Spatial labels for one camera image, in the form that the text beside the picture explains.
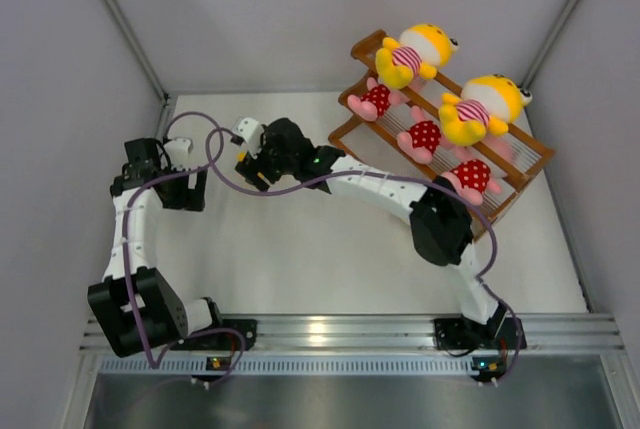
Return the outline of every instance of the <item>yellow and white plush toy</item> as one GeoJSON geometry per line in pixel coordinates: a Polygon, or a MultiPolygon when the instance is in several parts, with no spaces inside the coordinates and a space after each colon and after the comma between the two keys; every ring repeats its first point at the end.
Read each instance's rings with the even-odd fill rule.
{"type": "Polygon", "coordinates": [[[404,31],[397,41],[383,39],[376,52],[376,72],[390,89],[403,89],[418,76],[433,79],[457,49],[458,41],[438,26],[418,24],[404,31]]]}
{"type": "Polygon", "coordinates": [[[471,79],[461,97],[445,93],[439,109],[442,133],[457,146],[472,146],[487,132],[502,136],[531,102],[531,93],[501,74],[471,79]]]}

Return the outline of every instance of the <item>pink striped shirt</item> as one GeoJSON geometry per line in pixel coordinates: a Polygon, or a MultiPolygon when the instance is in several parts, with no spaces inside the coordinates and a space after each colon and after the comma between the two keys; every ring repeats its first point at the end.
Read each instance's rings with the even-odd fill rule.
{"type": "Polygon", "coordinates": [[[469,99],[468,101],[461,101],[456,104],[458,110],[458,118],[464,121],[479,121],[484,124],[484,127],[489,125],[489,113],[484,106],[478,101],[469,99]]]}
{"type": "Polygon", "coordinates": [[[392,61],[394,66],[407,66],[414,74],[418,74],[422,59],[415,49],[402,46],[393,50],[392,61]]]}

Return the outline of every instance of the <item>white table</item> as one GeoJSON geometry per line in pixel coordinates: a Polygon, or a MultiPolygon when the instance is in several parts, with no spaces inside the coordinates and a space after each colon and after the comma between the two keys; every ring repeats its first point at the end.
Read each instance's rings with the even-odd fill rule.
{"type": "MultiPolygon", "coordinates": [[[[176,115],[202,111],[227,127],[241,116],[267,124],[289,117],[319,145],[350,117],[337,98],[337,93],[180,96],[176,115]]],[[[208,122],[196,118],[172,129],[171,135],[194,140],[193,165],[206,162],[209,130],[208,122]]],[[[380,169],[419,175],[365,127],[347,142],[380,169]]],[[[233,171],[237,152],[228,144],[219,167],[243,184],[233,171]]],[[[294,182],[282,180],[279,186],[294,182]]],[[[184,298],[211,296],[223,313],[458,311],[444,269],[421,259],[409,227],[382,210],[311,190],[246,196],[213,173],[206,200],[201,214],[164,211],[158,232],[159,268],[184,298]]],[[[496,233],[498,260],[487,281],[517,312],[586,312],[543,174],[496,225],[496,233]]],[[[485,237],[479,243],[482,261],[489,242],[485,237]]]]}

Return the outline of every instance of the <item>polka dot fabric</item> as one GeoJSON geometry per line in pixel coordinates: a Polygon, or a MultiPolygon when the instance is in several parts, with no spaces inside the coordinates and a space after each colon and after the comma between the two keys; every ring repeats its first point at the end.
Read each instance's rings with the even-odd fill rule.
{"type": "Polygon", "coordinates": [[[389,94],[391,94],[389,88],[383,84],[379,84],[369,92],[365,93],[361,100],[369,101],[371,104],[376,106],[378,109],[378,117],[382,117],[384,113],[387,112],[387,109],[389,109],[389,106],[391,106],[391,103],[389,102],[389,94]]]}
{"type": "Polygon", "coordinates": [[[414,124],[409,129],[414,149],[424,147],[432,154],[440,144],[440,129],[433,121],[422,121],[414,124]]]}
{"type": "Polygon", "coordinates": [[[470,187],[478,192],[485,191],[491,177],[489,166],[478,159],[463,162],[451,172],[460,179],[463,188],[470,187]]]}

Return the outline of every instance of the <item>metal pole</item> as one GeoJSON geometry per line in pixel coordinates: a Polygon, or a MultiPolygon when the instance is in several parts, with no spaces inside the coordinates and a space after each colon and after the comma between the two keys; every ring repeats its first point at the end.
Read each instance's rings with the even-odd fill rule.
{"type": "Polygon", "coordinates": [[[567,21],[571,17],[571,14],[575,10],[579,2],[580,0],[567,0],[562,10],[560,11],[560,14],[551,26],[551,29],[549,29],[549,32],[542,42],[542,45],[540,46],[535,59],[529,66],[529,69],[527,70],[527,73],[524,76],[520,87],[528,89],[531,86],[536,76],[538,75],[538,72],[540,71],[540,67],[542,67],[542,64],[544,64],[544,61],[549,55],[549,52],[551,51],[553,45],[558,40],[558,36],[567,24],[567,21]]]}
{"type": "Polygon", "coordinates": [[[102,2],[105,4],[109,12],[109,15],[111,16],[111,19],[113,20],[113,22],[116,24],[116,26],[124,36],[127,46],[129,47],[129,49],[131,49],[131,52],[133,53],[134,57],[140,64],[140,67],[144,72],[144,75],[146,76],[147,80],[149,81],[149,84],[153,88],[153,91],[156,93],[156,95],[160,100],[162,101],[166,100],[167,93],[162,87],[162,83],[160,82],[160,79],[158,79],[158,75],[154,71],[151,63],[149,62],[147,55],[142,49],[142,45],[140,44],[140,41],[135,35],[135,32],[133,31],[133,29],[131,28],[131,24],[129,23],[126,16],[124,15],[124,12],[120,8],[118,1],[102,0],[102,2]]]}

